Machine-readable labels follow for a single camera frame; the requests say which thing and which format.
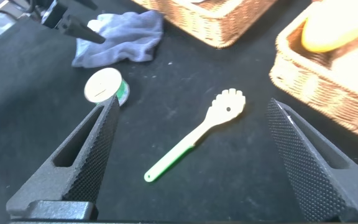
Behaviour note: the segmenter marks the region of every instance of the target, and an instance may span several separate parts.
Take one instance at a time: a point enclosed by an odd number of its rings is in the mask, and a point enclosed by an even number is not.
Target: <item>textured gripper pad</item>
[[[275,100],[268,105],[267,119],[306,220],[327,221],[344,211],[345,201]]]
[[[96,202],[119,115],[114,96],[98,104],[9,199],[6,210],[23,217],[31,202]]]
[[[95,124],[98,130],[92,136],[94,141],[84,152],[83,163],[75,171],[63,194],[63,200],[96,203],[116,129],[116,118],[115,111],[107,110],[100,123]]]
[[[287,105],[267,119],[305,219],[358,222],[358,165]]]

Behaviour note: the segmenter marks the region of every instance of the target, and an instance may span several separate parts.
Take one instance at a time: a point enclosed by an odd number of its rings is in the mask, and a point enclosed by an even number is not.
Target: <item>spoon head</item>
[[[228,122],[238,116],[246,105],[246,97],[240,90],[223,90],[216,96],[206,113],[205,121],[211,125]]]

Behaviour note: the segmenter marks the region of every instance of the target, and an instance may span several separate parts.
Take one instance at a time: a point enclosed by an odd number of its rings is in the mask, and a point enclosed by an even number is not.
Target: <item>spoon handle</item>
[[[152,166],[145,174],[144,180],[151,182],[166,171],[177,159],[185,152],[193,148],[199,138],[207,132],[211,126],[201,123],[190,134],[186,135],[175,147],[173,147],[165,156],[163,156],[154,166]]]

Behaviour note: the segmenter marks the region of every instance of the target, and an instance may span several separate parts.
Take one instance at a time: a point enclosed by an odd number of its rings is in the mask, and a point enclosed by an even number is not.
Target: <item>black surface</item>
[[[88,21],[101,12],[144,11],[127,0],[95,2],[97,11],[71,2],[68,13]],[[309,3],[279,1],[223,50],[166,23],[154,61],[113,65],[131,94],[121,108],[96,204],[99,219],[302,220],[264,113],[272,96],[288,98],[268,77],[275,38]],[[83,88],[97,69],[71,68],[74,55],[75,39],[29,20],[0,37],[0,222],[7,219],[6,201],[94,106]],[[144,172],[202,122],[216,94],[227,88],[247,97],[244,115],[211,131],[157,182],[146,183]],[[317,126],[331,124],[291,98],[289,103]],[[335,133],[352,135],[335,127],[323,134],[349,145]]]

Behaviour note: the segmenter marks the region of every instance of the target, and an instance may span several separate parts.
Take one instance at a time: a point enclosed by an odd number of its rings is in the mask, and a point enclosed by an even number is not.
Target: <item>basket rim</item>
[[[294,52],[291,48],[289,48],[289,41],[287,37],[296,29],[299,29],[300,24],[304,23],[310,11],[314,10],[318,7],[320,2],[313,2],[309,7],[307,7],[298,17],[294,19],[284,30],[279,33],[276,38],[276,48],[277,51],[282,52],[284,55],[289,56],[293,62],[295,62],[298,66],[305,68],[307,70],[312,71],[315,75],[323,80],[333,82],[338,87],[342,88],[343,90],[348,91],[349,93],[353,93],[358,96],[358,93],[347,86],[344,86],[342,83],[338,82],[336,77],[333,75],[333,72],[328,70],[327,68],[304,58],[302,55]]]
[[[232,12],[238,5],[240,5],[241,3],[243,3],[244,1],[249,1],[249,0],[228,0],[233,2],[232,4],[225,4],[225,7],[223,7],[222,9],[216,11],[216,12],[211,12],[208,11],[194,3],[188,2],[188,1],[184,1],[184,0],[167,0],[167,1],[173,1],[191,11],[194,11],[198,14],[200,14],[201,16],[206,16],[206,17],[210,17],[213,19],[223,19],[224,17],[226,17],[230,12]]]

